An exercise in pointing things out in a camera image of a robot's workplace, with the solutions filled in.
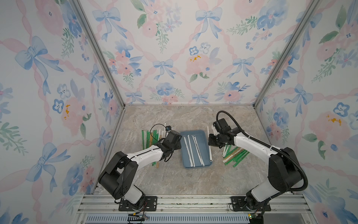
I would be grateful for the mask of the thin white straw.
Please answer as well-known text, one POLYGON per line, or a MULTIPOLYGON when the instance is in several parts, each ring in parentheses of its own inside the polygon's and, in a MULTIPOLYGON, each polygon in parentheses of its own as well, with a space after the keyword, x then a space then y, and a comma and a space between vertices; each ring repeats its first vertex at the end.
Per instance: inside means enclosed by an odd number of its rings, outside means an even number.
POLYGON ((193 167, 195 168, 194 153, 193 153, 193 148, 192 148, 190 136, 188 135, 187 138, 188 138, 188 143, 189 143, 189 149, 190 149, 190 154, 191 154, 191 160, 192 160, 192 163, 193 163, 193 167))

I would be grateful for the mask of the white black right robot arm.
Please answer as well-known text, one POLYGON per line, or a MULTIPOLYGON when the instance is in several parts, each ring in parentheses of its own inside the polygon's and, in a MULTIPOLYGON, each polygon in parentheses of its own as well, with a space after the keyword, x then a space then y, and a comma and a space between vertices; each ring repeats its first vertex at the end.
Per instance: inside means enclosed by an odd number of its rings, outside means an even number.
POLYGON ((268 177, 246 194, 250 206, 269 201, 287 191, 303 191, 308 187, 308 178, 300 167, 295 152, 290 148, 276 148, 252 137, 239 128, 212 126, 209 135, 211 146, 233 145, 243 148, 268 165, 268 177))

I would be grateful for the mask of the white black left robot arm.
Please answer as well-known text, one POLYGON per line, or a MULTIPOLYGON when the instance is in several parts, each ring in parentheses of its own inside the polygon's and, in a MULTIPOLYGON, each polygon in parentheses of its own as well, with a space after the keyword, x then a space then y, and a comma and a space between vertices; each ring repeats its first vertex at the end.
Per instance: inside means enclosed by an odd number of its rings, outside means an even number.
POLYGON ((145 194, 133 184, 137 170, 154 162, 169 160, 175 150, 181 149, 181 139, 182 136, 172 130, 147 149, 131 154, 115 153, 99 175, 99 184, 115 200, 124 199, 131 205, 142 207, 145 194))

